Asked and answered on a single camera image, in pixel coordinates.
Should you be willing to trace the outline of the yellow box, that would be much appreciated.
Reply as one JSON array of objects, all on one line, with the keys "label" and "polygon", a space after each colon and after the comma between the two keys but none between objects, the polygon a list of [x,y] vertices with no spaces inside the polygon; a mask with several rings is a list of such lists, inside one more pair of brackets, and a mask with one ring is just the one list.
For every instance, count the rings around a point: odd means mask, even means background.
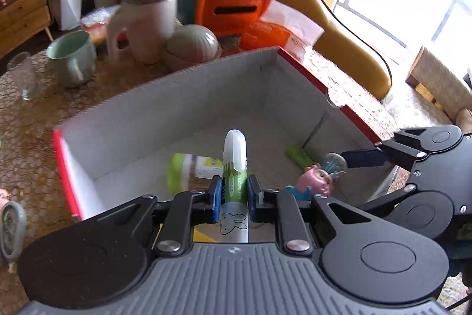
[{"label": "yellow box", "polygon": [[200,242],[200,243],[214,243],[214,239],[204,234],[203,232],[199,231],[198,229],[194,229],[193,241]]}]

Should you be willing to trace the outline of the white green bunny tube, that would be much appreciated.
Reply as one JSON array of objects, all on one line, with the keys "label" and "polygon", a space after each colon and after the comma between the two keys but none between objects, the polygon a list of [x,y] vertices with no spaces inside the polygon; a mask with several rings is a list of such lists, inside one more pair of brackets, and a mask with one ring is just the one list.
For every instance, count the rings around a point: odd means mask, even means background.
[{"label": "white green bunny tube", "polygon": [[249,241],[246,181],[246,138],[240,130],[230,130],[226,135],[222,155],[220,234],[226,243]]}]

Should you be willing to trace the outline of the green lid toothpick jar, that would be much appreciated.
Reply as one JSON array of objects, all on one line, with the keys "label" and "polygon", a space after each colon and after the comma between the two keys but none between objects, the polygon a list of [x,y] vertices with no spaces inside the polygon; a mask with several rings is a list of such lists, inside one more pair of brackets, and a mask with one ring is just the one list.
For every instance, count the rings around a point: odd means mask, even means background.
[{"label": "green lid toothpick jar", "polygon": [[171,156],[166,184],[173,194],[187,190],[207,190],[213,176],[222,176],[222,160],[193,154]]}]

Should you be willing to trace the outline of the pink pig figure toy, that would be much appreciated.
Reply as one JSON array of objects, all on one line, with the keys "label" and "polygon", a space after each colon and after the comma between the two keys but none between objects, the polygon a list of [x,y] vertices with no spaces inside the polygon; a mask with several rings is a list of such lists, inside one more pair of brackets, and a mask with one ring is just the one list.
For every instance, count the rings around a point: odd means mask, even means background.
[{"label": "pink pig figure toy", "polygon": [[288,185],[285,190],[299,201],[310,201],[313,195],[329,197],[335,187],[335,181],[346,173],[346,169],[344,157],[328,153],[321,165],[314,163],[308,166],[295,185]]}]

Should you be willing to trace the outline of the pink heart shaped box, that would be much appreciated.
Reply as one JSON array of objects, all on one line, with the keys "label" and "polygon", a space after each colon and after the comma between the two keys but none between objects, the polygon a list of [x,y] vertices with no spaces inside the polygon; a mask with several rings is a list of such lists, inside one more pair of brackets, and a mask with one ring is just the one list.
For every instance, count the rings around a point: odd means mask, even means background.
[{"label": "pink heart shaped box", "polygon": [[0,189],[0,211],[10,201],[10,193],[5,189]]}]

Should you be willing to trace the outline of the red white cardboard box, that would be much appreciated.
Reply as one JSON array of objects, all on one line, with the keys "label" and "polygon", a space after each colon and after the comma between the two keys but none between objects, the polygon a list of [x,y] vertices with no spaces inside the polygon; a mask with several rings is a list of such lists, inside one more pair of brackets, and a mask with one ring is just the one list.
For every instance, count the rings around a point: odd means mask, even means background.
[{"label": "red white cardboard box", "polygon": [[370,149],[395,129],[376,98],[335,67],[318,70],[279,49],[252,51],[167,75],[118,94],[54,131],[71,214],[87,219],[144,193],[172,198],[176,153],[221,157],[229,130],[246,136],[248,169],[266,188],[298,179],[286,155],[303,145]]}]

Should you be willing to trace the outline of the orange tissue packet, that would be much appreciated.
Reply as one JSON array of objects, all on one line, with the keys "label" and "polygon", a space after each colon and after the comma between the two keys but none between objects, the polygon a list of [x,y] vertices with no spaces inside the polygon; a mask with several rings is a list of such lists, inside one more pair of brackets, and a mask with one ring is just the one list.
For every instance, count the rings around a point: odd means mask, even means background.
[{"label": "orange tissue packet", "polygon": [[243,29],[238,47],[249,51],[279,46],[303,62],[323,33],[324,28],[302,12],[272,0],[259,20]]}]

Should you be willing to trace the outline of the yellow giraffe statue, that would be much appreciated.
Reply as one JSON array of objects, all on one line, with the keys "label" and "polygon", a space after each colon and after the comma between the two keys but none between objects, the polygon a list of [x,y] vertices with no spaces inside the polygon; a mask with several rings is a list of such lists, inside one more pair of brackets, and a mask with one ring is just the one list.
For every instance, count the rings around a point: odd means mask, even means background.
[{"label": "yellow giraffe statue", "polygon": [[324,29],[314,49],[381,100],[390,91],[392,73],[385,59],[373,47],[350,31],[323,0],[279,0]]}]

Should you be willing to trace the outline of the green ceramic mug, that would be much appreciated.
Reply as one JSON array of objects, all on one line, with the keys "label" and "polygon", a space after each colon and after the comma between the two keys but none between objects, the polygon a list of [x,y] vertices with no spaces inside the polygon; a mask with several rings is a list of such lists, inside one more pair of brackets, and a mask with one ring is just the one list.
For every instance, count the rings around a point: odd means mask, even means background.
[{"label": "green ceramic mug", "polygon": [[77,30],[51,42],[46,56],[66,88],[79,87],[93,78],[97,53],[86,31]]}]

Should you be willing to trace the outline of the clear drinking glass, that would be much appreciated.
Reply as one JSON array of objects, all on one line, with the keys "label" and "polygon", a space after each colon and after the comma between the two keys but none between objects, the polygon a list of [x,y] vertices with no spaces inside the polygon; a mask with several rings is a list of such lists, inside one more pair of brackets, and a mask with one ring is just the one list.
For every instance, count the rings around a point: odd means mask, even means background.
[{"label": "clear drinking glass", "polygon": [[24,101],[30,101],[37,97],[40,83],[30,53],[21,52],[14,56],[7,64],[7,71]]}]

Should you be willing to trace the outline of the wooden media sideboard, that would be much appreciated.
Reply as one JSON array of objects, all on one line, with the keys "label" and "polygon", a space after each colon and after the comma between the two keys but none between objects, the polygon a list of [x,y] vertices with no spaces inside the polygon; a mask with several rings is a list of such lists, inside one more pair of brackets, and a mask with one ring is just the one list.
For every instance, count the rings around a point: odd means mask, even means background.
[{"label": "wooden media sideboard", "polygon": [[4,58],[11,51],[45,31],[53,42],[50,26],[53,22],[48,0],[7,0],[1,4],[0,54]]}]

